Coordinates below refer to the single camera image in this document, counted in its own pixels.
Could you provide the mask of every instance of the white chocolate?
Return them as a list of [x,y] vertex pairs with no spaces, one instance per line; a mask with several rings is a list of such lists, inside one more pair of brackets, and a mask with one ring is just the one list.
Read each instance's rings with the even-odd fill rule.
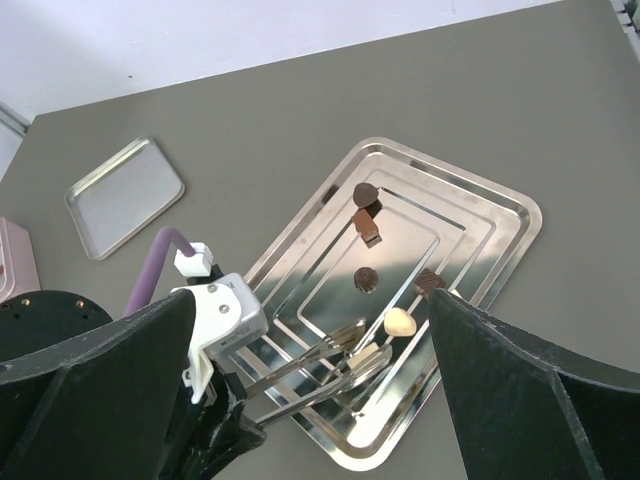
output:
[[418,326],[406,310],[393,307],[384,316],[384,329],[392,337],[412,337]]
[[356,368],[356,366],[362,362],[365,358],[367,358],[369,355],[371,355],[373,352],[375,352],[376,350],[378,350],[378,344],[376,344],[376,342],[372,342],[369,345],[367,345],[366,347],[364,347],[362,349],[362,351],[360,353],[358,353],[357,355],[347,359],[347,365],[349,366],[349,368],[354,369]]

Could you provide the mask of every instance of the small metal tray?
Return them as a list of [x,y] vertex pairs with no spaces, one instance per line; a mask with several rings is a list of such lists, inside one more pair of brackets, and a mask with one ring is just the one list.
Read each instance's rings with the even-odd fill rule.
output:
[[[379,189],[382,242],[369,249],[351,223],[354,187]],[[528,197],[384,138],[357,145],[247,274],[262,301],[267,335],[234,355],[257,380],[365,318],[368,339],[391,343],[392,366],[374,384],[297,415],[295,421],[349,470],[380,465],[440,380],[426,301],[412,281],[427,267],[450,290],[486,309],[542,226]],[[353,273],[378,271],[377,289],[358,291]],[[392,339],[381,327],[393,306],[409,311],[418,333]],[[278,404],[317,388],[333,368],[313,365],[268,391]]]
[[65,202],[87,256],[103,260],[184,190],[155,142],[139,137],[73,185]]

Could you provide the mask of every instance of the dark chocolate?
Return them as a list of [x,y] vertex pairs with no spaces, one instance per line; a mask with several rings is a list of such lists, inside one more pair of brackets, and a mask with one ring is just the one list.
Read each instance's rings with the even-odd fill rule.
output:
[[353,283],[363,293],[371,293],[378,286],[378,272],[371,267],[360,267],[353,274]]
[[446,287],[444,279],[435,272],[425,268],[413,281],[418,295],[429,296],[436,288]]
[[370,183],[359,183],[353,190],[353,202],[358,208],[367,208],[378,200],[378,189]]

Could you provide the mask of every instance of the purple tube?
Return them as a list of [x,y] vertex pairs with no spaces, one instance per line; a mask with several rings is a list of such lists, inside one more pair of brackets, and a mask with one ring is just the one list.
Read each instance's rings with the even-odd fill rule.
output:
[[186,257],[196,254],[189,241],[175,228],[162,227],[151,244],[147,258],[144,261],[136,286],[131,291],[131,296],[124,309],[124,316],[130,315],[136,310],[146,307],[151,302],[153,292],[156,290],[162,268],[169,253],[171,244],[178,247]]

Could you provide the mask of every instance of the white wall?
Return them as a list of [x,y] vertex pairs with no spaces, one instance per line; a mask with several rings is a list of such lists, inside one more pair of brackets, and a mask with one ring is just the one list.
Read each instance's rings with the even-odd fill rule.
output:
[[0,100],[27,118],[552,0],[1,0]]

